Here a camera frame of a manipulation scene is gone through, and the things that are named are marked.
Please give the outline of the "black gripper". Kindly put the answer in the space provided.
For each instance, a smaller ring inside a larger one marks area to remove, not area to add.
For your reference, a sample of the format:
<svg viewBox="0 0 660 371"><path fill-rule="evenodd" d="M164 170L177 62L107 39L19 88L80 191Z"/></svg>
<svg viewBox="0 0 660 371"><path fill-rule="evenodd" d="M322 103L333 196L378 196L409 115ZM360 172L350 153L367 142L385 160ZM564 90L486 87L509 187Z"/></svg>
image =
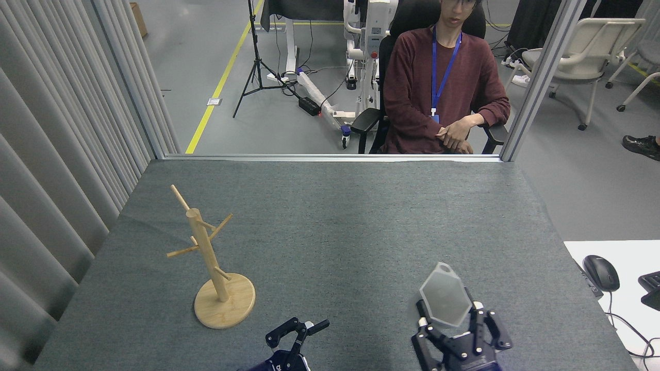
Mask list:
<svg viewBox="0 0 660 371"><path fill-rule="evenodd" d="M310 325L308 322L300 323L297 317L292 317L266 334L266 344L275 350L284 336L296 332L298 335L290 351L277 350L268 359L247 370L311 370L306 357L300 354L300 349L307 336L315 335L329 325L328 319Z"/></svg>
<svg viewBox="0 0 660 371"><path fill-rule="evenodd" d="M424 300L416 302L419 330L411 337L422 370L502 370L496 350L508 350L513 341L495 310L472 301L471 333L447 336L443 323L431 316ZM432 344L442 354L439 361L431 354Z"/></svg>

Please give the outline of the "person's left hand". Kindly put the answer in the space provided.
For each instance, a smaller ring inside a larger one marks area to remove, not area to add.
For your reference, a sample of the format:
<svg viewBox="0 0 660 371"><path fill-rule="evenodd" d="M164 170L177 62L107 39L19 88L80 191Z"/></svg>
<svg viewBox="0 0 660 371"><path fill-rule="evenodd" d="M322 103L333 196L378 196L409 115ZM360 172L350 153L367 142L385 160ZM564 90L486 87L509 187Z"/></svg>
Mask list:
<svg viewBox="0 0 660 371"><path fill-rule="evenodd" d="M448 150L452 151L452 147L455 146L457 141L467 140L470 129L470 124L455 122L447 127L441 128L438 134L436 134L436 137L441 140Z"/></svg>

